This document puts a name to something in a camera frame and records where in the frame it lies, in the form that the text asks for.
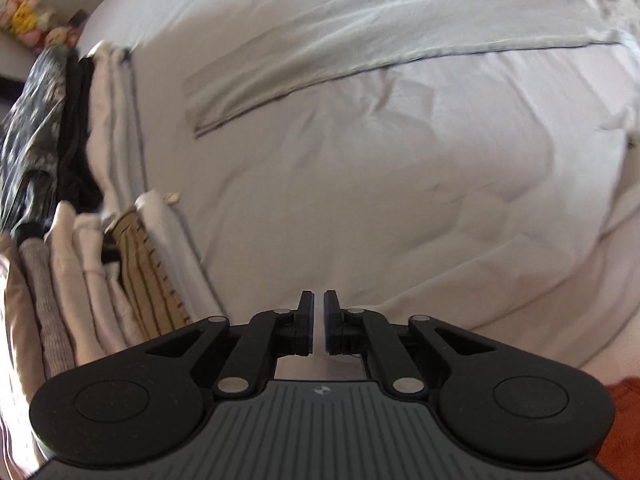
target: logo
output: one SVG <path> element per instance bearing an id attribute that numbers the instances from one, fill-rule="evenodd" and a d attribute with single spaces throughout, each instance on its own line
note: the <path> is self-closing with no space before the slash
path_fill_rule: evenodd
<path id="1" fill-rule="evenodd" d="M 322 386 L 316 386 L 313 391 L 321 397 L 324 397 L 326 394 L 330 394 L 332 392 L 331 388 L 329 388 L 328 386 L 324 386 L 324 384 Z"/>

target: plush toy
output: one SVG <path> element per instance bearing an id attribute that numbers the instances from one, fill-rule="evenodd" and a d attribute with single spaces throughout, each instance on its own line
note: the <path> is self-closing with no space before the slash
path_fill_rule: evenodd
<path id="1" fill-rule="evenodd" d="M 51 44 L 73 48 L 80 35 L 41 0 L 0 0 L 0 28 L 12 33 L 36 54 Z"/>
<path id="2" fill-rule="evenodd" d="M 69 30 L 71 30 L 71 27 L 52 28 L 47 34 L 47 37 L 44 40 L 44 44 L 46 46 L 49 46 L 54 44 L 58 45 L 58 44 L 65 43 L 66 37 L 69 34 Z"/>

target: folded clothes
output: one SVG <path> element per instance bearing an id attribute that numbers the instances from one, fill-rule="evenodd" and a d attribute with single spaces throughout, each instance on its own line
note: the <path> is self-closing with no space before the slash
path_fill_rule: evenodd
<path id="1" fill-rule="evenodd" d="M 107 354 L 98 341 L 82 265 L 74 250 L 76 212 L 69 202 L 56 208 L 49 237 L 51 275 L 62 318 L 71 338 L 77 365 L 91 363 Z"/>
<path id="2" fill-rule="evenodd" d="M 118 324 L 120 325 L 127 345 L 135 346 L 145 342 L 145 337 L 142 335 L 142 330 L 140 329 L 136 315 L 133 313 L 133 307 L 129 303 L 129 299 L 120 285 L 120 263 L 106 263 L 104 269 L 107 273 L 107 285 L 109 287 L 111 303 L 113 303 Z"/>
<path id="3" fill-rule="evenodd" d="M 19 247 L 24 273 L 40 326 L 45 377 L 50 379 L 76 366 L 51 281 L 50 251 L 41 237 L 31 237 Z"/>
<path id="4" fill-rule="evenodd" d="M 122 213 L 122 204 L 111 176 L 113 156 L 113 127 L 116 111 L 113 108 L 113 74 L 111 73 L 111 45 L 101 42 L 93 52 L 94 78 L 89 91 L 89 138 L 86 156 L 104 202 L 102 213 L 113 219 Z"/>
<path id="5" fill-rule="evenodd" d="M 114 48 L 109 58 L 109 72 L 111 74 L 111 157 L 110 175 L 118 195 L 121 207 L 130 207 L 134 203 L 129 176 L 129 110 L 127 109 L 127 95 L 124 89 L 124 73 L 121 65 L 124 51 Z"/>
<path id="6" fill-rule="evenodd" d="M 142 131 L 140 129 L 140 114 L 138 113 L 138 94 L 136 88 L 136 71 L 132 62 L 132 54 L 124 53 L 124 60 L 120 65 L 122 70 L 122 83 L 127 104 L 127 151 L 118 153 L 116 160 L 119 164 L 127 163 L 129 166 L 130 194 L 133 197 L 142 195 L 147 189 L 146 174 L 143 164 Z"/>
<path id="7" fill-rule="evenodd" d="M 44 384 L 42 346 L 33 303 L 20 268 L 18 248 L 9 233 L 0 234 L 0 319 L 4 336 L 0 338 L 0 418 L 3 440 L 10 442 L 4 462 L 12 480 L 28 477 L 44 462 L 31 434 L 29 405 Z"/>
<path id="8" fill-rule="evenodd" d="M 145 339 L 182 328 L 191 318 L 179 299 L 135 207 L 107 230 L 122 255 L 122 284 Z"/>
<path id="9" fill-rule="evenodd" d="M 191 319 L 224 316 L 175 211 L 155 189 L 140 195 L 136 208 Z"/>
<path id="10" fill-rule="evenodd" d="M 24 91 L 0 123 L 2 229 L 34 221 L 49 228 L 56 207 L 58 132 L 65 104 L 64 46 L 44 50 Z"/>
<path id="11" fill-rule="evenodd" d="M 108 355 L 127 348 L 111 303 L 107 273 L 100 259 L 102 253 L 102 223 L 97 214 L 84 213 L 76 217 L 73 243 L 84 272 L 98 341 Z"/>
<path id="12" fill-rule="evenodd" d="M 58 196 L 78 212 L 93 212 L 102 203 L 102 192 L 95 183 L 86 158 L 89 90 L 94 75 L 93 59 L 78 60 L 69 53 L 66 64 L 66 101 L 58 139 Z"/>

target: circular pad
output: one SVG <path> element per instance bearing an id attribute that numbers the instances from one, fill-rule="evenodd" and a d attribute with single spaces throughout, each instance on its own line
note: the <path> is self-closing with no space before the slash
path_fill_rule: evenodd
<path id="1" fill-rule="evenodd" d="M 101 381 L 76 396 L 76 410 L 92 422 L 121 422 L 144 411 L 149 393 L 131 381 Z"/>
<path id="2" fill-rule="evenodd" d="M 495 387 L 494 399 L 511 415 L 523 418 L 549 418 L 569 403 L 562 386 L 542 377 L 506 379 Z"/>

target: striped fabric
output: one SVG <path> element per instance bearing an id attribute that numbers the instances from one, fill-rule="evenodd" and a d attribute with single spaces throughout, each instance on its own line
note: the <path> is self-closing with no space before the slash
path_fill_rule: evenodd
<path id="1" fill-rule="evenodd" d="M 136 209 L 127 209 L 107 232 L 122 256 L 122 285 L 145 339 L 190 324 Z"/>

